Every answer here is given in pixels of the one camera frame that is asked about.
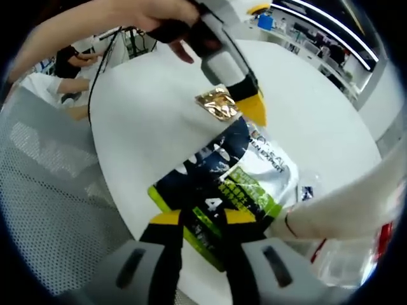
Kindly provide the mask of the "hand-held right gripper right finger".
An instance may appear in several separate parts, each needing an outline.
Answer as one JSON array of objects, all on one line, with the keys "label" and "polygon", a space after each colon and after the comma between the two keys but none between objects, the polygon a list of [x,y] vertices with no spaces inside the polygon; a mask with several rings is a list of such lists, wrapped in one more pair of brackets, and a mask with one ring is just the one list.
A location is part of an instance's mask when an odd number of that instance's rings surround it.
[{"label": "hand-held right gripper right finger", "polygon": [[343,304],[343,289],[330,287],[310,261],[278,238],[266,238],[255,218],[224,211],[224,268],[234,304]]}]

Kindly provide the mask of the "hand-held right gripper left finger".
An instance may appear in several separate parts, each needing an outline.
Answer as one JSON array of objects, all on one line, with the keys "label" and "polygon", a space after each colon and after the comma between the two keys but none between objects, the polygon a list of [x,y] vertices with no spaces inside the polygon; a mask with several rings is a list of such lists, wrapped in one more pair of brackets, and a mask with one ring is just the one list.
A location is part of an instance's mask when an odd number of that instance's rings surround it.
[{"label": "hand-held right gripper left finger", "polygon": [[108,255],[84,288],[92,304],[173,304],[182,267],[182,220],[180,211],[160,213],[138,241]]}]

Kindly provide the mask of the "person's left hand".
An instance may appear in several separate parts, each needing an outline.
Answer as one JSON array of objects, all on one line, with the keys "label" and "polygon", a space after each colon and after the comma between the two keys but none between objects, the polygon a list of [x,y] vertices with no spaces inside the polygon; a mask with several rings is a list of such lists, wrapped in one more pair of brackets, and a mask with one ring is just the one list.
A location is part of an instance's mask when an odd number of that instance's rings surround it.
[{"label": "person's left hand", "polygon": [[189,1],[137,1],[133,23],[148,34],[163,30],[169,37],[159,41],[183,62],[192,64],[194,60],[181,41],[199,18],[197,7]]}]

